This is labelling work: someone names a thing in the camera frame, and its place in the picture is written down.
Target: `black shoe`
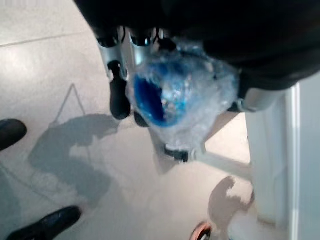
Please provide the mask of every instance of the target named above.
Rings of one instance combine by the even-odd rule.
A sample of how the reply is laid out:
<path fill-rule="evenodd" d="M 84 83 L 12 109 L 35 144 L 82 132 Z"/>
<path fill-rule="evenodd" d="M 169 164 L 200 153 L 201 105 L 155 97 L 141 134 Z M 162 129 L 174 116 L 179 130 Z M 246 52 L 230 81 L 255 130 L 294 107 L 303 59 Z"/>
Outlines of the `black shoe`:
<path fill-rule="evenodd" d="M 19 142 L 27 134 L 27 127 L 19 120 L 0 121 L 0 151 Z"/>
<path fill-rule="evenodd" d="M 40 221 L 17 230 L 6 240 L 53 240 L 74 225 L 81 217 L 77 206 L 68 206 L 45 216 Z"/>

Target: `plastic bag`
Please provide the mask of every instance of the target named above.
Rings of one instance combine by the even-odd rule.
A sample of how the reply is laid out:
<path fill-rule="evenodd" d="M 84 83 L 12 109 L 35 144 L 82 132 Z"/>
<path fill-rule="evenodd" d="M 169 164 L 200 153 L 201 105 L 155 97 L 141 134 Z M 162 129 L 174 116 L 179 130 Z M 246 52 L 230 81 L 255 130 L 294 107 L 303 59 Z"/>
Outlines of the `plastic bag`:
<path fill-rule="evenodd" d="M 164 143 L 198 147 L 236 100 L 238 74 L 194 52 L 158 52 L 129 76 L 127 97 Z"/>

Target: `wheel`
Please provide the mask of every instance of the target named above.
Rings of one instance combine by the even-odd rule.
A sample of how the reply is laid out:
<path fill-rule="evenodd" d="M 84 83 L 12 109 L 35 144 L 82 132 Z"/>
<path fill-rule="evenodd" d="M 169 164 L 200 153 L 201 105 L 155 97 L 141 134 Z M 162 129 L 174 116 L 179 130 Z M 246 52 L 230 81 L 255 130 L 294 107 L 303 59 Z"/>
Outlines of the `wheel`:
<path fill-rule="evenodd" d="M 208 222 L 201 222 L 194 229 L 191 234 L 190 240 L 209 240 L 212 232 L 211 224 Z"/>

